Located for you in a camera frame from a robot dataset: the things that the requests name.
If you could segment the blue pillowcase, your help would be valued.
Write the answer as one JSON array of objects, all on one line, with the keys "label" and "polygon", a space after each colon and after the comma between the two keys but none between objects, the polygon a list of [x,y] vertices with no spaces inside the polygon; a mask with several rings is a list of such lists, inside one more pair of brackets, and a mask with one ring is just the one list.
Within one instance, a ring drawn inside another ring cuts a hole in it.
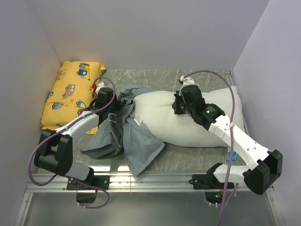
[{"label": "blue pillowcase", "polygon": [[144,122],[135,121],[134,98],[153,91],[138,85],[123,88],[117,98],[119,106],[100,124],[81,153],[93,159],[107,159],[123,153],[132,174],[142,173],[165,147]]}]

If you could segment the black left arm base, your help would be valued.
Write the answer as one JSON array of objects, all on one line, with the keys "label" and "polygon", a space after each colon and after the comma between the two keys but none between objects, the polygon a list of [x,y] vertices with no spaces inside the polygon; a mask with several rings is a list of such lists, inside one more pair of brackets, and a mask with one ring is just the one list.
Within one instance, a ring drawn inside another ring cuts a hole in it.
[{"label": "black left arm base", "polygon": [[[92,176],[91,179],[85,181],[69,178],[66,190],[76,192],[76,201],[80,206],[87,209],[96,209],[105,206],[109,202],[110,195],[107,192],[109,183],[110,176],[108,175]],[[100,192],[103,192],[107,197],[104,203],[100,206],[87,206],[87,204],[93,204],[96,201]]]}]

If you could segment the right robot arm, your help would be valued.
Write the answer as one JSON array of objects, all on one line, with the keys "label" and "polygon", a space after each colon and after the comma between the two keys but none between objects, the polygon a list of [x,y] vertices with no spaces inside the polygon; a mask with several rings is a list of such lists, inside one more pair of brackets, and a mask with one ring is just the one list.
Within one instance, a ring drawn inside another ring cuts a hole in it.
[{"label": "right robot arm", "polygon": [[225,142],[244,160],[244,166],[217,163],[207,171],[210,187],[223,183],[245,184],[253,193],[262,195],[282,173],[283,155],[271,151],[249,137],[217,105],[207,104],[197,85],[184,83],[175,93],[172,105],[177,115],[187,114],[193,121]]}]

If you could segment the white pillow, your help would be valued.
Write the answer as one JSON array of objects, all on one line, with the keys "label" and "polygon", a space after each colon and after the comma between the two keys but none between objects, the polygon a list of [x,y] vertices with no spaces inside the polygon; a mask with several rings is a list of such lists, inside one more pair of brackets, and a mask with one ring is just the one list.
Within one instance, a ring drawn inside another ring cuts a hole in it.
[{"label": "white pillow", "polygon": [[[231,86],[235,97],[233,123],[245,132],[241,99],[236,86]],[[211,92],[202,92],[206,103],[216,104],[229,117],[232,110],[232,99],[229,88]],[[134,98],[134,114],[142,120],[151,133],[158,139],[183,147],[218,147],[227,146],[216,135],[197,125],[187,114],[176,115],[172,108],[174,93],[153,91]]]}]

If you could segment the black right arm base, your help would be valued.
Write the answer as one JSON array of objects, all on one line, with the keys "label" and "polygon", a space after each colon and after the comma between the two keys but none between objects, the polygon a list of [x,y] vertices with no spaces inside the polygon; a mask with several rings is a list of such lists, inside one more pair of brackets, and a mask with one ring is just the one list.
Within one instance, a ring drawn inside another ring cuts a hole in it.
[{"label": "black right arm base", "polygon": [[194,190],[204,190],[205,199],[211,205],[220,206],[222,204],[224,183],[219,182],[214,176],[208,174],[194,174],[189,184]]}]

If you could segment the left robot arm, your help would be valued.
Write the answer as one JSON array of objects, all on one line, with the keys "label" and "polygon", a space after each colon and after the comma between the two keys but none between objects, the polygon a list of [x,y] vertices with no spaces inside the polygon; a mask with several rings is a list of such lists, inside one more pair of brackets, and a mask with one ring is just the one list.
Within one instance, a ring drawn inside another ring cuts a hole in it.
[{"label": "left robot arm", "polygon": [[91,167],[73,159],[73,145],[90,129],[106,120],[118,106],[115,88],[100,88],[96,99],[80,116],[56,130],[43,130],[38,146],[30,156],[30,163],[55,176],[77,180],[83,189],[94,186],[95,176]]}]

